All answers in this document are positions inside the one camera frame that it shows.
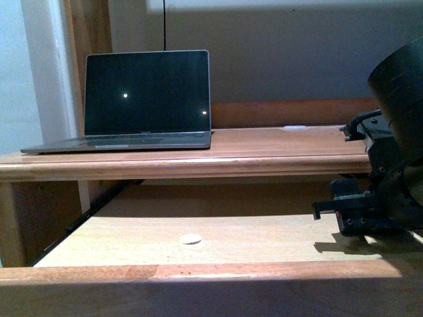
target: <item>gray wall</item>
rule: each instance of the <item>gray wall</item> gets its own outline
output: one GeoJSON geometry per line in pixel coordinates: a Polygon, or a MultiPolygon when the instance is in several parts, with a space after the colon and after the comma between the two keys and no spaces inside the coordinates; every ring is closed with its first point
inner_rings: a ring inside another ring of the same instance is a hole
{"type": "MultiPolygon", "coordinates": [[[[163,49],[162,1],[109,3],[115,52],[163,49]]],[[[420,36],[423,1],[167,0],[167,48],[210,51],[214,102],[371,96],[371,71],[420,36]]]]}
{"type": "Polygon", "coordinates": [[[64,12],[58,4],[63,1],[20,2],[43,141],[67,139],[76,134],[76,112],[70,91],[68,55],[64,47],[64,12]]]}

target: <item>drawer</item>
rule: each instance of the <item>drawer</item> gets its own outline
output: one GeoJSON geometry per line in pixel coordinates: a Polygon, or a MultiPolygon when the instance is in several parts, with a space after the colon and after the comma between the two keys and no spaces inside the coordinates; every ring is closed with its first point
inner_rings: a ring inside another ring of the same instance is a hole
{"type": "Polygon", "coordinates": [[[19,296],[41,291],[45,316],[57,301],[69,316],[421,315],[423,245],[314,221],[327,178],[131,184],[36,268],[14,269],[19,296]]]}

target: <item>black cylinder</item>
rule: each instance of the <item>black cylinder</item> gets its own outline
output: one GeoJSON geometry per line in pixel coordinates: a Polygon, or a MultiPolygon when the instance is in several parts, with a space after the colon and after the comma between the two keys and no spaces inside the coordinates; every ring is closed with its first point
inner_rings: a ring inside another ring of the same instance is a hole
{"type": "Polygon", "coordinates": [[[423,38],[383,60],[368,84],[410,164],[423,158],[423,38]]]}

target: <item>white wall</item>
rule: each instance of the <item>white wall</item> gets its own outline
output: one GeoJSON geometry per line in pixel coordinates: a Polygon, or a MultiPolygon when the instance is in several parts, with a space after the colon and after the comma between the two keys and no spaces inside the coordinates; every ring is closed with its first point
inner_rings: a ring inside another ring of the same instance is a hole
{"type": "Polygon", "coordinates": [[[57,0],[0,0],[0,154],[76,136],[57,0]]]}
{"type": "Polygon", "coordinates": [[[19,1],[0,0],[0,154],[42,143],[19,1]]]}
{"type": "MultiPolygon", "coordinates": [[[[423,36],[420,0],[167,0],[168,50],[207,49],[212,101],[371,96],[367,78],[423,36]]],[[[161,0],[109,0],[115,52],[163,49],[161,0]]]]}

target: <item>laptop keyboard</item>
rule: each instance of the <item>laptop keyboard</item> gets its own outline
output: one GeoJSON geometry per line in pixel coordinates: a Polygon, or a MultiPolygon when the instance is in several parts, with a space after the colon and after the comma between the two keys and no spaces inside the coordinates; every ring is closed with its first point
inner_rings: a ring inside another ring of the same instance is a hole
{"type": "Polygon", "coordinates": [[[165,137],[202,137],[203,132],[193,133],[148,133],[148,134],[128,134],[128,135],[98,135],[86,137],[88,140],[111,140],[111,139],[155,139],[165,137]]]}

